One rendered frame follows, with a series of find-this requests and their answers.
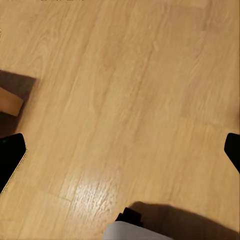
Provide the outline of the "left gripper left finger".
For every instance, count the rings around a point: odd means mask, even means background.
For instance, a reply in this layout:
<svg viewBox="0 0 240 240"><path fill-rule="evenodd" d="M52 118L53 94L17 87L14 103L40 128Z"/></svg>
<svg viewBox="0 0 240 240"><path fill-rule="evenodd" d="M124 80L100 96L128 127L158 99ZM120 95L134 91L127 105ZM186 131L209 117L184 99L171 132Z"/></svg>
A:
<svg viewBox="0 0 240 240"><path fill-rule="evenodd" d="M0 138L0 193L26 153L22 133Z"/></svg>

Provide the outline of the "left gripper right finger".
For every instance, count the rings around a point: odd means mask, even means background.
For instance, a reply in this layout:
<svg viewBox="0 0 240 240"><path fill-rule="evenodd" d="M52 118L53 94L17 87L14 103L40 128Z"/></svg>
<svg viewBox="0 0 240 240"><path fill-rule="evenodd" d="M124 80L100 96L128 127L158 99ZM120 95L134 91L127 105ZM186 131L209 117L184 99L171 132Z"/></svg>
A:
<svg viewBox="0 0 240 240"><path fill-rule="evenodd" d="M240 135L228 133L224 144L224 151L240 173Z"/></svg>

